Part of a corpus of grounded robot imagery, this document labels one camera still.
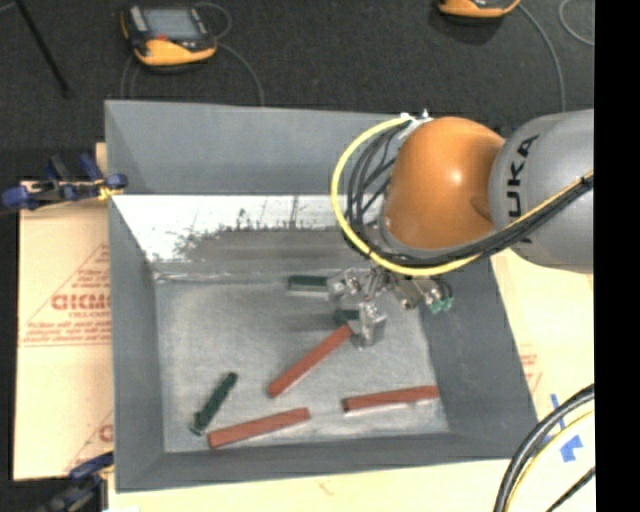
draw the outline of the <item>red wooden block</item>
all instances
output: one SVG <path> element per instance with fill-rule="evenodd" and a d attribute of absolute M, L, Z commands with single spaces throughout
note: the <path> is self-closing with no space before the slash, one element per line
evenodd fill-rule
<path fill-rule="evenodd" d="M 305 354 L 302 359 L 274 380 L 268 388 L 273 398 L 291 388 L 300 379 L 319 365 L 329 354 L 342 345 L 353 334 L 351 328 L 344 324 L 333 331 L 324 341 Z"/>
<path fill-rule="evenodd" d="M 209 446 L 211 448 L 218 448 L 219 446 L 290 427 L 307 421 L 310 418 L 311 414 L 309 413 L 309 409 L 301 407 L 231 427 L 221 428 L 208 434 Z"/>
<path fill-rule="evenodd" d="M 419 386 L 345 398 L 342 400 L 342 408 L 345 412 L 351 412 L 369 407 L 418 402 L 439 396 L 438 386 Z"/>

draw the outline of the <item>black cable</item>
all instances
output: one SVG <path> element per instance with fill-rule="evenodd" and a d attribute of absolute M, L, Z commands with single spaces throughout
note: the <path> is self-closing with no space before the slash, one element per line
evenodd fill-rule
<path fill-rule="evenodd" d="M 571 35 L 571 37 L 573 37 L 574 39 L 577 39 L 581 43 L 586 44 L 587 46 L 595 46 L 596 45 L 595 40 L 582 37 L 580 34 L 578 34 L 575 30 L 573 30 L 569 26 L 569 24 L 567 23 L 567 20 L 564 18 L 564 8 L 570 1 L 571 0 L 563 0 L 562 2 L 560 2 L 560 5 L 558 6 L 558 18 L 560 18 L 560 24 L 562 25 L 562 28 L 564 28 L 569 33 L 569 35 Z"/>
<path fill-rule="evenodd" d="M 366 193 L 366 184 L 371 184 L 382 173 L 380 171 L 386 171 L 390 167 L 389 162 L 381 160 L 376 168 L 367 179 L 368 167 L 375 158 L 375 154 L 380 148 L 388 148 L 393 137 L 395 137 L 406 124 L 402 124 L 399 127 L 395 127 L 391 130 L 387 130 L 378 135 L 362 152 L 354 165 L 352 174 L 347 186 L 347 209 L 345 212 L 345 218 L 353 228 L 353 230 L 360 236 L 360 238 L 372 249 L 372 243 L 366 235 L 366 229 L 362 220 L 363 207 L 362 198 Z M 510 225 L 501 231 L 482 238 L 481 240 L 466 244 L 460 249 L 455 251 L 449 251 L 438 256 L 430 257 L 416 257 L 408 254 L 403 254 L 398 251 L 389 251 L 380 247 L 375 247 L 376 252 L 383 258 L 393 262 L 402 264 L 405 266 L 413 266 L 420 268 L 428 268 L 434 266 L 440 266 L 443 264 L 451 263 L 452 261 L 465 259 L 469 257 L 486 258 L 489 257 L 514 243 L 526 238 L 535 230 L 539 229 L 542 225 L 548 222 L 552 217 L 581 197 L 584 193 L 593 189 L 594 176 L 591 175 L 588 178 L 582 180 L 581 183 L 576 185 L 570 191 L 557 197 L 544 208 L 525 221 Z"/>
<path fill-rule="evenodd" d="M 511 458 L 511 462 L 502 478 L 493 512 L 504 512 L 522 470 L 531 455 L 537 449 L 540 442 L 544 440 L 545 436 L 567 414 L 590 402 L 594 398 L 595 384 L 591 384 L 578 391 L 575 395 L 562 403 L 558 408 L 542 419 L 529 433 L 529 435 L 527 435 Z"/>
<path fill-rule="evenodd" d="M 582 489 L 589 481 L 596 475 L 596 467 L 593 466 L 589 471 L 587 471 L 582 478 L 578 480 L 575 484 L 573 484 L 567 492 L 565 492 L 562 496 L 560 496 L 554 503 L 551 505 L 546 512 L 553 512 L 560 505 L 562 505 L 565 501 L 571 498 L 575 493 L 577 493 L 580 489 Z"/>
<path fill-rule="evenodd" d="M 15 2 L 9 2 L 8 4 L 5 4 L 2 7 L 0 7 L 0 13 L 6 11 L 8 9 L 11 9 L 12 7 L 15 7 L 15 6 L 16 6 Z"/>
<path fill-rule="evenodd" d="M 240 55 L 237 51 L 235 51 L 229 45 L 218 43 L 218 46 L 223 50 L 226 50 L 227 52 L 229 52 L 231 55 L 233 55 L 236 59 L 238 59 L 244 65 L 244 67 L 247 69 L 247 71 L 251 75 L 251 78 L 253 78 L 253 82 L 255 83 L 256 89 L 258 90 L 258 104 L 261 107 L 264 107 L 265 105 L 264 89 L 262 88 L 262 84 L 260 83 L 260 79 L 258 78 L 258 75 L 256 74 L 255 70 L 251 67 L 251 65 L 246 61 L 246 59 L 242 55 Z"/>
<path fill-rule="evenodd" d="M 567 102 L 565 99 L 564 77 L 562 75 L 562 67 L 560 66 L 560 60 L 558 59 L 558 55 L 556 54 L 556 51 L 553 47 L 553 44 L 551 44 L 551 41 L 549 40 L 547 33 L 542 28 L 542 25 L 538 23 L 538 20 L 536 20 L 533 17 L 533 15 L 522 5 L 522 3 L 518 4 L 518 9 L 520 9 L 524 13 L 524 15 L 531 22 L 531 24 L 536 28 L 538 33 L 542 36 L 544 44 L 547 45 L 547 48 L 549 49 L 549 53 L 551 53 L 551 58 L 553 59 L 553 65 L 556 68 L 556 75 L 558 76 L 558 86 L 560 87 L 560 111 L 564 112 L 567 109 Z"/>

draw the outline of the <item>black floor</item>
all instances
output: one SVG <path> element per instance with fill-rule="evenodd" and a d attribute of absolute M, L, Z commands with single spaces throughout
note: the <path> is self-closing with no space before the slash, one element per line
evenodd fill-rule
<path fill-rule="evenodd" d="M 127 66 L 117 23 L 122 1 L 23 3 L 74 96 L 61 94 L 17 6 L 0 0 L 0 191 L 39 176 L 53 153 L 75 158 L 93 148 L 104 137 L 107 98 L 257 104 L 258 87 L 242 59 L 267 106 L 392 113 L 426 107 L 506 132 L 543 114 L 594 106 L 595 47 L 571 35 L 559 7 L 566 4 L 568 28 L 593 39 L 595 0 L 523 0 L 501 22 L 483 25 L 452 23 L 435 0 L 220 0 L 233 19 L 221 41 L 227 48 L 197 71 L 170 76 Z M 203 11 L 214 30 L 223 30 L 218 10 Z M 31 510 L 63 485 L 10 481 L 16 236 L 15 216 L 0 216 L 3 512 Z"/>

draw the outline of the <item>clamp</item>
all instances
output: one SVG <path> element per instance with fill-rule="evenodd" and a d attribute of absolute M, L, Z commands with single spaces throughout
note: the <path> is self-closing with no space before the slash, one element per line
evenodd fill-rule
<path fill-rule="evenodd" d="M 2 193 L 2 203 L 12 210 L 35 210 L 92 197 L 106 198 L 122 191 L 129 180 L 124 174 L 104 176 L 89 153 L 80 155 L 80 167 L 87 181 L 73 182 L 59 155 L 53 155 L 44 168 L 44 179 L 29 185 L 11 187 Z"/>
<path fill-rule="evenodd" d="M 108 452 L 72 469 L 69 479 L 74 483 L 56 494 L 46 505 L 38 506 L 34 512 L 77 512 L 96 497 L 101 500 L 100 510 L 105 510 L 106 480 L 101 472 L 113 463 L 113 452 Z"/>

